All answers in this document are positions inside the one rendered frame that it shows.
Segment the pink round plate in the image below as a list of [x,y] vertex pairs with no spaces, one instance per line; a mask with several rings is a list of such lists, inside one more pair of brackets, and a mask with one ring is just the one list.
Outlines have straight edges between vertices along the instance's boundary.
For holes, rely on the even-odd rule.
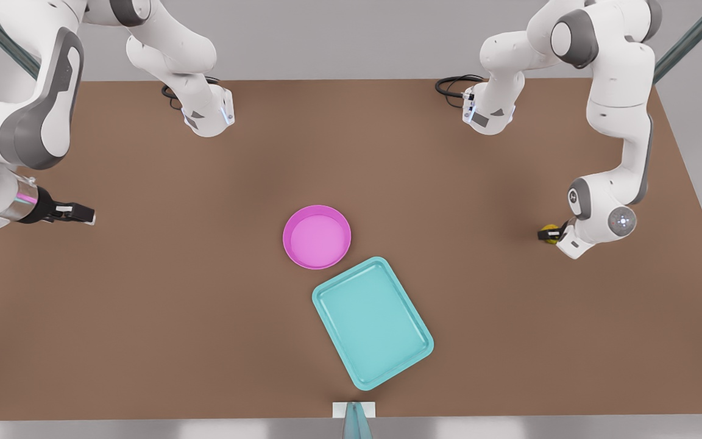
[[298,266],[325,269],[342,260],[352,233],[340,211],[326,205],[309,205],[296,211],[282,232],[285,253]]

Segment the white post foot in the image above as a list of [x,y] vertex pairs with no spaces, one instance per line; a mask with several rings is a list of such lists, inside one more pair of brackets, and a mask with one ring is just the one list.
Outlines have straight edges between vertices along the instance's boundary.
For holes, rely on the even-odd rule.
[[[334,402],[332,403],[332,417],[334,418],[345,418],[347,407],[351,405],[352,402]],[[359,402],[360,408],[363,414],[367,418],[376,418],[376,406],[375,402]]]

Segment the teal rectangular tray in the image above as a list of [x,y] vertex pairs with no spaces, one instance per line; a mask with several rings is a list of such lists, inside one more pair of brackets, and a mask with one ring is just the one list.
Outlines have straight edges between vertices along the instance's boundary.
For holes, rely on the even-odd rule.
[[360,391],[382,385],[434,350],[425,322],[382,257],[371,257],[318,285],[311,299]]

